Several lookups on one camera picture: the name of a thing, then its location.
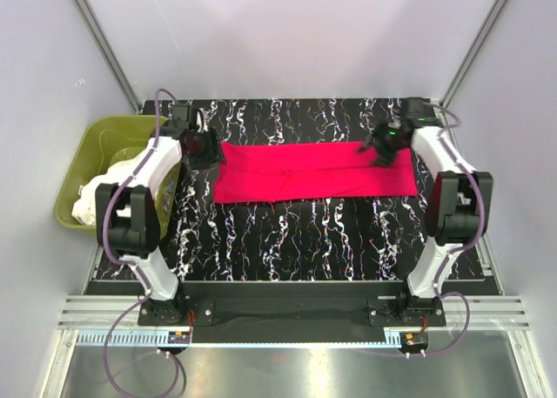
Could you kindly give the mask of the pink t shirt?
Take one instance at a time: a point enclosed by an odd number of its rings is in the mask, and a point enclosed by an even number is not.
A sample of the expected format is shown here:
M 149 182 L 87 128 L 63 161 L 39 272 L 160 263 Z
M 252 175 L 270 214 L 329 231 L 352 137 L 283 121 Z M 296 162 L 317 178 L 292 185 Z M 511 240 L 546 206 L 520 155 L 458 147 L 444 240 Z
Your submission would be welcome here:
M 299 199 L 398 197 L 418 194 L 412 154 L 398 153 L 388 167 L 373 166 L 373 149 L 359 142 L 289 145 L 223 143 L 213 201 L 219 204 Z

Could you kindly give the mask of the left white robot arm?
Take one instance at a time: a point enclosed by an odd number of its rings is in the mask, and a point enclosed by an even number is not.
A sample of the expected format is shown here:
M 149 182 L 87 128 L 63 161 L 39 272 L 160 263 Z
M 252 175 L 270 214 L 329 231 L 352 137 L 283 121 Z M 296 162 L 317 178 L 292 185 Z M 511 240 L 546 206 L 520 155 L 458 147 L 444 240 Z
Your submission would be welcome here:
M 156 115 L 155 130 L 138 164 L 122 182 L 100 184 L 95 207 L 97 241 L 104 253 L 113 263 L 129 267 L 144 288 L 144 302 L 157 308 L 165 322 L 177 325 L 186 318 L 188 304 L 159 248 L 162 225 L 156 192 L 179 164 L 205 169 L 223 162 L 224 154 L 201 109 L 176 104 L 171 115 L 165 122 Z

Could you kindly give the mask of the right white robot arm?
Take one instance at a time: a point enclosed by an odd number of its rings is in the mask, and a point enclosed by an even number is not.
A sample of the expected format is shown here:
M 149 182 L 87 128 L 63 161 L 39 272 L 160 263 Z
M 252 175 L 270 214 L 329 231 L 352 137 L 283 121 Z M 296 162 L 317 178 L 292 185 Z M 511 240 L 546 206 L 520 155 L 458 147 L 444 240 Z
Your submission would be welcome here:
M 398 122 L 377 125 L 360 153 L 374 150 L 375 167 L 391 168 L 405 149 L 425 162 L 434 179 L 426 208 L 426 243 L 415 268 L 389 310 L 414 325 L 441 310 L 441 289 L 460 254 L 478 243 L 487 230 L 493 176 L 466 162 L 448 136 L 449 128 L 434 114 L 438 105 L 427 98 L 406 98 Z

